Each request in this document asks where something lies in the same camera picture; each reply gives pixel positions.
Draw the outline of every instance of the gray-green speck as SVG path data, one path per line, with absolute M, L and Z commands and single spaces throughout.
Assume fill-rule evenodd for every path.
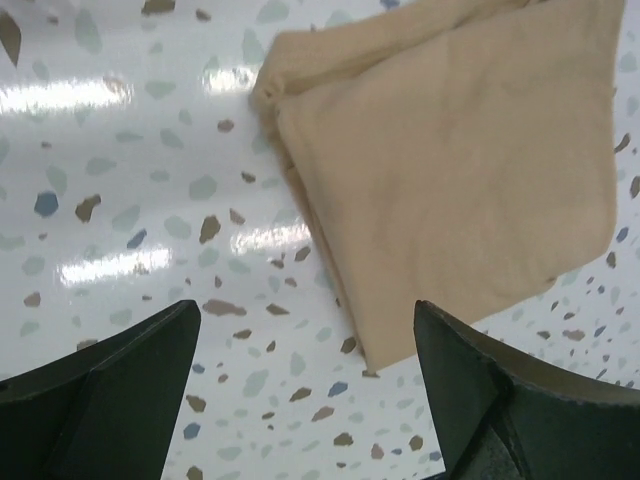
M 268 0 L 256 17 L 258 25 L 279 22 L 289 16 L 289 6 L 282 0 Z
M 63 196 L 67 191 L 67 174 L 59 167 L 50 165 L 46 171 L 47 180 L 59 196 Z
M 4 252 L 12 252 L 18 248 L 25 246 L 25 240 L 23 236 L 19 237 L 5 237 L 0 233 L 0 250 Z
M 178 120 L 180 120 L 180 123 L 187 126 L 191 126 L 193 124 L 193 119 L 191 118 L 191 114 L 189 113 L 189 110 L 187 110 L 186 108 L 183 108 L 178 112 Z
M 256 32 L 246 29 L 242 39 L 242 59 L 245 65 L 259 65 L 264 61 L 264 57 L 265 51 Z
M 171 179 L 171 175 L 166 170 L 154 170 L 149 174 L 149 178 L 152 182 L 164 183 Z
M 218 456 L 228 462 L 233 462 L 242 453 L 240 447 L 227 447 L 218 450 Z
M 160 100 L 170 95 L 176 89 L 176 84 L 162 80 L 150 80 L 145 84 L 144 89 L 154 100 Z
M 198 255 L 198 265 L 201 268 L 210 267 L 215 265 L 219 257 L 220 253 L 215 248 L 207 247 Z
M 364 415 L 361 412 L 352 413 L 349 415 L 349 421 L 353 423 L 364 422 Z
M 108 158 L 94 157 L 87 162 L 84 172 L 92 177 L 103 175 L 116 168 L 116 162 Z
M 167 298 L 169 302 L 173 303 L 178 300 L 182 294 L 184 293 L 184 288 L 182 287 L 171 287 L 169 289 L 169 293 L 167 294 Z
M 129 232 L 140 218 L 140 205 L 123 210 L 111 220 L 111 227 L 117 232 Z
M 20 327 L 20 336 L 26 337 L 27 335 L 31 335 L 39 329 L 40 324 L 38 322 L 32 320 L 26 321 L 22 324 L 22 327 Z
M 128 130 L 122 130 L 116 133 L 116 141 L 119 143 L 139 142 L 144 137 Z
M 320 472 L 318 470 L 310 470 L 305 473 L 300 480 L 318 480 L 320 478 Z
M 248 398 L 255 398 L 260 395 L 269 376 L 269 370 L 258 370 L 251 373 L 245 382 L 242 394 Z
M 345 12 L 344 10 L 336 10 L 331 14 L 327 23 L 325 23 L 325 27 L 339 27 L 341 25 L 346 25 L 347 23 L 351 23 L 353 19 L 351 16 Z
M 32 277 L 44 270 L 45 260 L 40 255 L 32 255 L 22 264 L 22 271 L 25 275 Z
M 327 340 L 329 340 L 330 337 L 331 337 L 331 327 L 323 327 L 316 334 L 316 341 L 320 343 L 326 342 Z
M 118 327 L 126 327 L 127 325 L 129 325 L 129 323 L 131 323 L 132 315 L 133 312 L 130 308 L 119 310 L 109 315 L 109 322 L 111 322 L 113 325 L 117 325 Z
M 625 53 L 620 58 L 620 71 L 622 73 L 633 73 L 638 70 L 638 61 L 633 52 Z
M 191 225 L 177 215 L 172 215 L 164 221 L 164 228 L 173 238 L 187 240 L 191 236 Z
M 249 266 L 246 263 L 242 262 L 237 258 L 233 258 L 229 260 L 229 270 L 239 274 L 251 273 L 251 268 L 249 268 Z
M 184 143 L 182 143 L 180 137 L 178 137 L 178 135 L 169 128 L 163 128 L 160 130 L 160 141 L 167 148 L 184 148 Z
M 86 8 L 78 10 L 75 20 L 75 37 L 78 46 L 92 55 L 102 51 L 102 39 L 91 12 Z
M 218 183 L 210 175 L 203 175 L 189 184 L 189 198 L 193 201 L 209 200 L 217 189 Z

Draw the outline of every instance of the glossy surface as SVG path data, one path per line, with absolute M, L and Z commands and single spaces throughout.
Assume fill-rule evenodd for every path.
M 1 1 L 13 21 L 0 23 L 0 375 L 194 298 L 203 326 L 165 479 L 440 471 L 417 360 L 363 375 L 246 99 L 277 31 L 397 3 Z M 640 2 L 629 0 L 611 252 L 478 326 L 629 386 L 640 363 L 636 25 Z

